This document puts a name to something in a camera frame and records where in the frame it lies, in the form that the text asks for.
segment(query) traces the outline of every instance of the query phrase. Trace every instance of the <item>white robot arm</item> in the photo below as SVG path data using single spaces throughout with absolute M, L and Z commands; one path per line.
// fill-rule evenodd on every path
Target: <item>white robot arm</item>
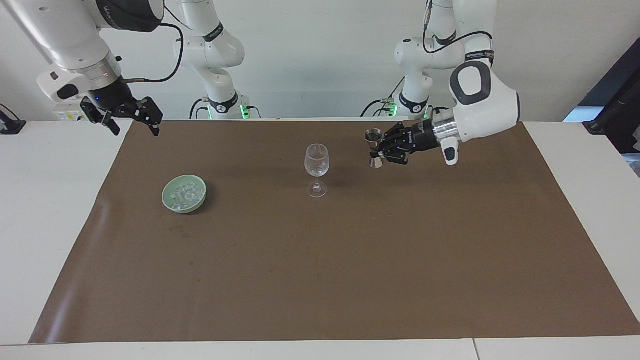
M 249 117 L 249 100 L 235 89 L 231 76 L 223 70 L 242 64 L 244 47 L 220 22 L 211 0 L 177 1 L 186 25 L 195 34 L 185 39 L 182 65 L 195 72 L 204 84 L 212 118 Z M 180 45 L 175 44 L 176 56 L 179 49 Z
M 122 78 L 119 58 L 111 54 L 99 29 L 151 32 L 161 24 L 163 0 L 7 0 L 7 4 L 54 62 L 38 77 L 49 98 L 61 102 L 86 93 L 81 106 L 92 122 L 117 135 L 120 128 L 112 117 L 130 118 L 158 134 L 162 112 L 151 98 L 133 97 Z
M 491 136 L 517 124 L 518 94 L 491 70 L 496 9 L 497 0 L 430 0 L 424 31 L 428 25 L 434 37 L 406 39 L 396 47 L 396 60 L 406 72 L 404 88 L 395 99 L 397 115 L 425 120 L 412 127 L 398 123 L 388 131 L 372 147 L 373 167 L 380 167 L 382 158 L 406 165 L 409 155 L 436 147 L 442 148 L 448 165 L 455 165 L 459 141 Z M 464 46 L 460 40 L 466 40 Z M 453 68 L 449 90 L 457 105 L 431 116 L 433 80 L 426 71 Z

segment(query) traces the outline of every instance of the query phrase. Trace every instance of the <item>white table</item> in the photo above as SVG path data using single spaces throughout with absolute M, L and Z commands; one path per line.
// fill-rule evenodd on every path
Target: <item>white table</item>
M 31 336 L 130 122 L 121 121 L 120 125 L 119 137 L 82 122 L 32 122 L 19 136 L 0 137 L 0 204 L 5 209 L 5 221 L 0 224 L 0 344 L 25 344 Z M 606 138 L 589 136 L 581 124 L 526 123 L 526 127 L 627 302 L 640 317 L 640 179 Z M 640 337 L 0 347 L 1 359 L 214 356 L 620 360 L 640 358 Z

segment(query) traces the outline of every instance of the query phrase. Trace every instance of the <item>white wall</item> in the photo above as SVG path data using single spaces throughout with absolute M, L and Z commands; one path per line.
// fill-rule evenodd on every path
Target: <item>white wall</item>
M 178 11 L 173 0 L 167 5 Z M 265 117 L 348 117 L 388 95 L 402 77 L 394 48 L 421 35 L 424 0 L 216 0 L 225 27 L 246 48 L 245 63 L 230 69 L 236 87 Z M 24 93 L 40 107 L 35 76 L 44 62 L 33 45 L 8 40 L 11 20 L 0 22 L 2 63 Z M 562 121 L 617 59 L 640 37 L 640 1 L 509 1 L 499 5 L 495 30 L 498 76 L 520 92 L 523 120 Z M 124 58 L 127 77 L 161 78 L 173 69 L 177 34 L 104 30 L 113 52 Z M 0 69 L 6 77 L 7 69 Z M 448 72 L 434 72 L 440 88 L 436 106 L 450 106 Z M 134 84 L 138 97 L 152 96 L 166 119 L 185 118 L 191 103 L 205 95 L 187 69 L 165 84 Z M 9 95 L 4 87 L 0 98 Z M 26 101 L 15 105 L 28 111 Z
M 0 3 L 0 102 L 22 120 L 55 120 L 35 77 L 49 66 Z

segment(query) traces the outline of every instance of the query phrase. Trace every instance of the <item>black stand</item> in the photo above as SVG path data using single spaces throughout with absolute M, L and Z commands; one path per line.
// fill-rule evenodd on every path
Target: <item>black stand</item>
M 26 124 L 26 121 L 13 120 L 0 111 L 0 125 L 3 125 L 3 128 L 0 129 L 0 135 L 18 135 Z
M 638 68 L 604 107 L 598 117 L 589 122 L 583 122 L 591 135 L 604 135 L 606 125 L 627 109 L 627 105 L 637 101 L 640 97 L 640 68 Z

